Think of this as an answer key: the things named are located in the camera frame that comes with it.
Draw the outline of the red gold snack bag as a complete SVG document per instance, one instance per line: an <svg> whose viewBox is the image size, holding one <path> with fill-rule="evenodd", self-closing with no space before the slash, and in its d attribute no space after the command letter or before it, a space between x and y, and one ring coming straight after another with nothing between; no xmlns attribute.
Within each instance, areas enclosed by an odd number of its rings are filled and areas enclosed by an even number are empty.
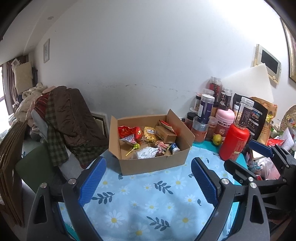
<svg viewBox="0 0 296 241"><path fill-rule="evenodd" d="M140 143L143 136L143 131L139 126L130 128L128 126L119 126L118 134L120 139L128 137L130 135L134 135L134 139L137 143Z"/></svg>

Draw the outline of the gold rectangular box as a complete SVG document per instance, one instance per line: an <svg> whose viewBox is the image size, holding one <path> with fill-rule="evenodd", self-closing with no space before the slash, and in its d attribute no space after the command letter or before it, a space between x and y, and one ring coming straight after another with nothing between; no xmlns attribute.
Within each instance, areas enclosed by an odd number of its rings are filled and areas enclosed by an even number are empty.
<svg viewBox="0 0 296 241"><path fill-rule="evenodd" d="M172 144L175 142L177 135L163 126L155 127L155 135L160 138L165 144Z"/></svg>

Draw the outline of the white snack bag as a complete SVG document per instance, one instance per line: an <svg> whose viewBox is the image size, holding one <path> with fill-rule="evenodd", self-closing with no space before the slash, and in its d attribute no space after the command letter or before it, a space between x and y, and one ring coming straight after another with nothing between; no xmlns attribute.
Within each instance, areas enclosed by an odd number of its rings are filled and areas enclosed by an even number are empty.
<svg viewBox="0 0 296 241"><path fill-rule="evenodd" d="M154 147L145 147L139 151L136 151L131 159L149 159L154 158L158 152L158 148Z"/></svg>

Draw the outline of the red green snack packet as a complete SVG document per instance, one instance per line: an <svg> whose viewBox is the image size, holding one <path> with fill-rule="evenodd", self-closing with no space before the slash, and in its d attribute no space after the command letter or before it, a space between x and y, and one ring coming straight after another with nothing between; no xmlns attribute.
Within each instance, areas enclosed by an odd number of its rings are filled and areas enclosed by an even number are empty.
<svg viewBox="0 0 296 241"><path fill-rule="evenodd" d="M176 132L173 129L173 127L170 124L168 124L167 122L165 122L164 120L159 120L159 125L165 127L167 130L169 130L170 132L172 132L176 135Z"/></svg>

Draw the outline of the yellow round crackers pack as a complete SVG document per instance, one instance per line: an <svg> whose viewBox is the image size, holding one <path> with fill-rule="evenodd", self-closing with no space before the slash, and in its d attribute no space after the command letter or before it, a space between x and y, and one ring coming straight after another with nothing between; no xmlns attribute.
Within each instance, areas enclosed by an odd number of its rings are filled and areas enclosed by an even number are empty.
<svg viewBox="0 0 296 241"><path fill-rule="evenodd" d="M150 126L145 126L143 139L146 143L155 143L157 141L155 129Z"/></svg>

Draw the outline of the clear jar on canister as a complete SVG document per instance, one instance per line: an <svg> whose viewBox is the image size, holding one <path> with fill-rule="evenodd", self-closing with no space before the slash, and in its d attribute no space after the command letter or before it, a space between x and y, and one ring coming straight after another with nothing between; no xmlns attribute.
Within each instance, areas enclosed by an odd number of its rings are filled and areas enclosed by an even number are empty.
<svg viewBox="0 0 296 241"><path fill-rule="evenodd" d="M254 101L246 98L246 97L241 97L239 109L238 109L238 114L235 120L235 125L240 128L244 129L247 127L249 118L252 114L253 111L253 106L254 106Z"/></svg>

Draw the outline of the green plaid cloth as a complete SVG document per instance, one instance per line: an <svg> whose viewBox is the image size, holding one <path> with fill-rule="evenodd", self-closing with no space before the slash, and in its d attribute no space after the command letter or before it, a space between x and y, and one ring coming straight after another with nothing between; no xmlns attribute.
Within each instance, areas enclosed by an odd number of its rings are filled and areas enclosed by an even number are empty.
<svg viewBox="0 0 296 241"><path fill-rule="evenodd" d="M49 154L53 165L59 166L69 159L69 150L80 166L86 168L91 159L90 148L79 127L80 114L74 112L71 103L73 91L60 86L49 93L45 114Z"/></svg>

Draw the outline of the orange brown snack bag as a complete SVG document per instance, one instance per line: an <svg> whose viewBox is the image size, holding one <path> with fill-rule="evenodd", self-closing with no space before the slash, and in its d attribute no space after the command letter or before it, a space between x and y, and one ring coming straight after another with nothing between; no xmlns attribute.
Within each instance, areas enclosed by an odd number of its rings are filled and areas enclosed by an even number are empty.
<svg viewBox="0 0 296 241"><path fill-rule="evenodd" d="M251 99L260 103L263 107L267 109L267 115L265 118L264 126L257 139L258 142L266 145L271 134L271 122L273 121L273 118L276 116L278 106L258 97L251 97Z"/></svg>

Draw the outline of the grey lid orange tub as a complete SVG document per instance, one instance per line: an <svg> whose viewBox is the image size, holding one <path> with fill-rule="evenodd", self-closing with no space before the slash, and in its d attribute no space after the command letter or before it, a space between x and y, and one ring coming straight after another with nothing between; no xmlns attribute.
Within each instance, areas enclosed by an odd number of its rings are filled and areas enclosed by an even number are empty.
<svg viewBox="0 0 296 241"><path fill-rule="evenodd" d="M206 134L208 132L209 124L200 123L198 117L193 118L193 124L191 132L195 136L195 142L201 143L205 140Z"/></svg>

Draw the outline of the brown jacket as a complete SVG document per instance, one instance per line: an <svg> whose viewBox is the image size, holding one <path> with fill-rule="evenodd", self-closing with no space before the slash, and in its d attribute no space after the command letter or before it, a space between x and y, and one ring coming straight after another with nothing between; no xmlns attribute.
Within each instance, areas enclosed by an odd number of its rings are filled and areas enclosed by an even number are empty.
<svg viewBox="0 0 296 241"><path fill-rule="evenodd" d="M59 86L51 90L45 121L50 159L59 166L70 151L86 168L108 148L108 139L94 120L79 89Z"/></svg>

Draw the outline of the blue label clear jar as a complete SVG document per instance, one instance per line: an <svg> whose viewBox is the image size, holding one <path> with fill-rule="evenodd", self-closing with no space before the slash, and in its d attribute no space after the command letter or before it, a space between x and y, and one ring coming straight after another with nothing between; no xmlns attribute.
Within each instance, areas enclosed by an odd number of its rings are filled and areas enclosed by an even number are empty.
<svg viewBox="0 0 296 241"><path fill-rule="evenodd" d="M198 115L197 115L199 123L202 123L202 124L208 123L211 116L214 100L215 98L211 95L208 95L208 94L201 95L201 100L200 100L200 105L199 105Z"/></svg>

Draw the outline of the white foam board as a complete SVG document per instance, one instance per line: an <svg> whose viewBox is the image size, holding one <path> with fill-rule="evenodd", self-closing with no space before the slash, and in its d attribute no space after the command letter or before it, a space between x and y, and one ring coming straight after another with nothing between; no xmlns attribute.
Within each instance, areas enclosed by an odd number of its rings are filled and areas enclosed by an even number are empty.
<svg viewBox="0 0 296 241"><path fill-rule="evenodd" d="M222 78L221 82L222 86L232 89L233 93L274 102L271 83L264 63Z"/></svg>

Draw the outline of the blue tube in box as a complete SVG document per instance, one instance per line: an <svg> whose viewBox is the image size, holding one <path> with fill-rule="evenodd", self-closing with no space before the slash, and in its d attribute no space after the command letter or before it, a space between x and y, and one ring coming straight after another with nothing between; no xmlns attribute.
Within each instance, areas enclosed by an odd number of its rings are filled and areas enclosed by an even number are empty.
<svg viewBox="0 0 296 241"><path fill-rule="evenodd" d="M170 145L169 150L170 150L170 153L171 153L172 155L174 155L175 153L178 153L178 152L181 151L180 148L179 148L175 143L172 143L172 144Z"/></svg>

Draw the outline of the blue floral tablecloth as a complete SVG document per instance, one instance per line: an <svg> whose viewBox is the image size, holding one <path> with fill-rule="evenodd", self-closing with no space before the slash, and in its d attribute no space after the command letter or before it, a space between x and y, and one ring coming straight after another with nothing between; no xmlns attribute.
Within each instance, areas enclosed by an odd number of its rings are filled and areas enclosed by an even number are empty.
<svg viewBox="0 0 296 241"><path fill-rule="evenodd" d="M144 174L125 176L114 155L104 157L106 172L83 207L103 240L194 240L214 208L191 161L199 157L220 178L232 180L209 142L193 145L182 166Z"/></svg>

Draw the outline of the white wall intercom panel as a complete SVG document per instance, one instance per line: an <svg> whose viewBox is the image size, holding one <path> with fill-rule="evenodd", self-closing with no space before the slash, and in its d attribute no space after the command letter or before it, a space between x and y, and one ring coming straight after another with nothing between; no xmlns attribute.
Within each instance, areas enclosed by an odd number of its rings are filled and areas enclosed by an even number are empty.
<svg viewBox="0 0 296 241"><path fill-rule="evenodd" d="M269 79L275 84L278 84L281 75L281 62L274 57L273 54L267 51L267 49L262 47L262 45L257 44L254 53L253 66L260 64L265 64Z"/></svg>

